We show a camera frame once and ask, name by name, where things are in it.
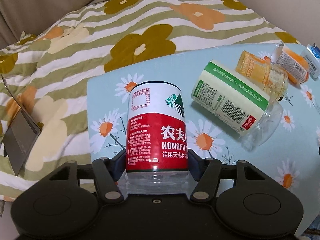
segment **mountain logo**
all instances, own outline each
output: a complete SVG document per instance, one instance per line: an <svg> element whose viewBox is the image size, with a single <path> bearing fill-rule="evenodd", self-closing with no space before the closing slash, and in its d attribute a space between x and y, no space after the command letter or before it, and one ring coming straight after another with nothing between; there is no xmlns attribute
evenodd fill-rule
<svg viewBox="0 0 320 240"><path fill-rule="evenodd" d="M174 108L181 117L184 117L183 103L180 94L178 96L172 94L166 99L166 103L169 107Z"/></svg>

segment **floral tablecloth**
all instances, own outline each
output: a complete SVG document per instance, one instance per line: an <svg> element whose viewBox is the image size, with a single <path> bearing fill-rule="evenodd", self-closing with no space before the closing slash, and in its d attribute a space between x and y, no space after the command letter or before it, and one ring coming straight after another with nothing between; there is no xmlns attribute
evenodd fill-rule
<svg viewBox="0 0 320 240"><path fill-rule="evenodd" d="M304 49L298 44L288 46L299 54ZM304 208L297 230L300 235L320 211L320 108L317 104L318 98L320 103L320 82L310 78L299 88L289 85L280 102L283 116L278 128L266 143L252 152L241 148L231 128L191 100L193 85L210 60L234 69L243 50L262 57L268 56L275 47L274 43L246 44L183 52L90 79L87 107L92 160L103 156L112 158L125 147L128 95L136 84L147 80L171 82L182 91L188 148L202 158L212 156L227 164L247 160L293 192Z"/></svg>

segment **blue label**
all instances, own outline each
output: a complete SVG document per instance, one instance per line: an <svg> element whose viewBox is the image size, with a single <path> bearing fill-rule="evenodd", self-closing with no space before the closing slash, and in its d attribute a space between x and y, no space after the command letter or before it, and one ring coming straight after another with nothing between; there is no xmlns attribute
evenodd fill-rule
<svg viewBox="0 0 320 240"><path fill-rule="evenodd" d="M313 55L315 55L316 58L320 58L320 50L319 48L316 46L316 48L314 49L313 47L309 47L309 49L312 51Z"/></svg>

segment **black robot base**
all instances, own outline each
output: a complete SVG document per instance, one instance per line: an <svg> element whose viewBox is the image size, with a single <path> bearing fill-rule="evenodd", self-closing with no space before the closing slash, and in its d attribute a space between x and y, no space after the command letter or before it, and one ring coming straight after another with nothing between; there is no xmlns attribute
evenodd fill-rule
<svg viewBox="0 0 320 240"><path fill-rule="evenodd" d="M115 184L125 169L125 151L91 165L69 161L21 194L11 215L32 239L296 239L303 207L299 199L246 161L225 165L188 150L198 181L185 194L133 195ZM79 187L93 179L96 195ZM216 197L221 179L234 187Z"/></svg>

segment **bed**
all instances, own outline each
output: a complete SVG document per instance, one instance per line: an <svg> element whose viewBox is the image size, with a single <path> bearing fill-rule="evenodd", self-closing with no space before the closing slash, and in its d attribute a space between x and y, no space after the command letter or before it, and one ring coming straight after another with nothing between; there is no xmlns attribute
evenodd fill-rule
<svg viewBox="0 0 320 240"><path fill-rule="evenodd" d="M17 177L1 146L0 200L14 201L68 160L91 163L89 78L174 53L280 40L299 43L237 0L109 0L66 14L40 35L23 34L0 51L0 73L43 131ZM17 111L0 86L1 138Z"/></svg>

